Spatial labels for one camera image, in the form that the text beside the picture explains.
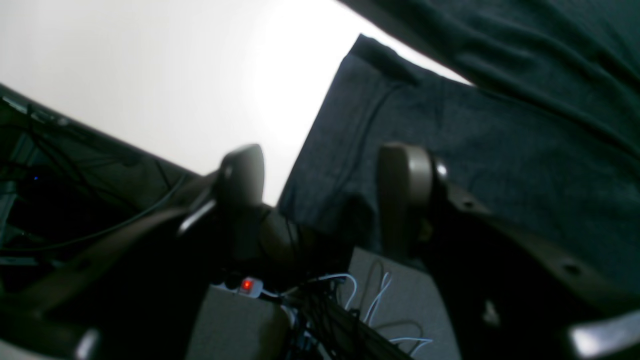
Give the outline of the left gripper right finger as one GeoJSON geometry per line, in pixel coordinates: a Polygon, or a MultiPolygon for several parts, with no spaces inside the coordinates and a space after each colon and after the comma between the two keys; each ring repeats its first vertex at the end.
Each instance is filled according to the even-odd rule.
{"type": "Polygon", "coordinates": [[[386,143],[375,185],[382,248],[418,261],[464,360],[637,360],[639,296],[493,215],[425,148],[386,143]]]}

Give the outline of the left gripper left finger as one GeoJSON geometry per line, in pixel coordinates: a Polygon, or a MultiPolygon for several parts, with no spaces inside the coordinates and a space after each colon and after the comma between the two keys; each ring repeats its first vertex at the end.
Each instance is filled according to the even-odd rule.
{"type": "Polygon", "coordinates": [[[26,289],[1,296],[3,360],[182,360],[233,216],[263,200],[257,144],[226,155],[199,194],[117,230],[26,289]]]}

